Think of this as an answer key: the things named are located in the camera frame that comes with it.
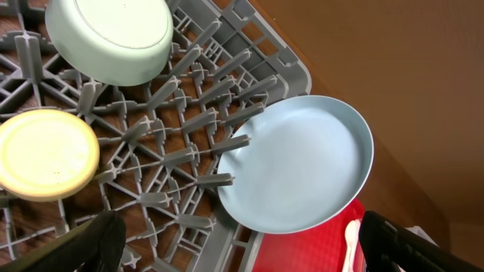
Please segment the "light blue round plate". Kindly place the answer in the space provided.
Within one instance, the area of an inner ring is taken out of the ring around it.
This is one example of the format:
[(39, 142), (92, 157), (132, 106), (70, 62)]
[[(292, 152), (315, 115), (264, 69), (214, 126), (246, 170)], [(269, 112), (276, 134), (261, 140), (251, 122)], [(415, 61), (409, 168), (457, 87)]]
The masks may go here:
[(367, 122), (332, 97), (281, 100), (233, 136), (249, 143), (223, 153), (218, 171), (234, 183), (218, 195), (235, 221), (262, 233), (300, 232), (338, 215), (365, 185), (374, 160)]

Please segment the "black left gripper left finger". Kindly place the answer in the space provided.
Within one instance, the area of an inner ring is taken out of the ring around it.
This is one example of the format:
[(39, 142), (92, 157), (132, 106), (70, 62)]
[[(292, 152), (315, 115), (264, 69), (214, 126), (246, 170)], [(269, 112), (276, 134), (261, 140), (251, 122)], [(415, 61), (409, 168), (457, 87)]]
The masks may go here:
[(4, 272), (116, 271), (126, 244), (126, 224), (102, 212), (49, 244), (1, 266)]

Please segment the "yellow plastic cup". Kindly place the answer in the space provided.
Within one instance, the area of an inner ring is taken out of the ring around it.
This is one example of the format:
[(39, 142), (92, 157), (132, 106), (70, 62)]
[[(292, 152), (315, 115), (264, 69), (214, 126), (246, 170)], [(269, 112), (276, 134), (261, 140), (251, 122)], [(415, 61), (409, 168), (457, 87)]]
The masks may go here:
[(93, 129), (60, 110), (31, 110), (1, 124), (1, 188), (34, 202), (64, 199), (94, 177), (100, 146)]

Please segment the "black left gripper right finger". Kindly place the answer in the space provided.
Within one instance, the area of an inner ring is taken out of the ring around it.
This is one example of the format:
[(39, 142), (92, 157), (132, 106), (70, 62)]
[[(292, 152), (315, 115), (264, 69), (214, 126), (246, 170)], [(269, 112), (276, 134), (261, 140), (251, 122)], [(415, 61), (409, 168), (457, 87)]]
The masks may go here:
[(483, 272), (373, 211), (358, 233), (368, 272)]

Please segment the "white plastic spoon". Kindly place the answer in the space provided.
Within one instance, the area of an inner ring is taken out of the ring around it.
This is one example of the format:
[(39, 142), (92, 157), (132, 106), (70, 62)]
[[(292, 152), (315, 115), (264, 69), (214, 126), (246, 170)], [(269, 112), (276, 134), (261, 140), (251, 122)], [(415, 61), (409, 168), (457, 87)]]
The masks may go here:
[(346, 242), (346, 254), (343, 260), (342, 272), (353, 272), (356, 249), (358, 245), (358, 233), (361, 222), (358, 219), (350, 221), (344, 232), (344, 239)]

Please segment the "mint green bowl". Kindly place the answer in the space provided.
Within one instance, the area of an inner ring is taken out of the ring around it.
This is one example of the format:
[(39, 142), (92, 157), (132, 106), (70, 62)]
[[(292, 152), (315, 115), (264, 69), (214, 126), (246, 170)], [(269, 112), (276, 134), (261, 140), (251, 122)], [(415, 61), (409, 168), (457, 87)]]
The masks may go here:
[(164, 0), (50, 0), (45, 23), (60, 56), (99, 82), (140, 85), (168, 62), (173, 21)]

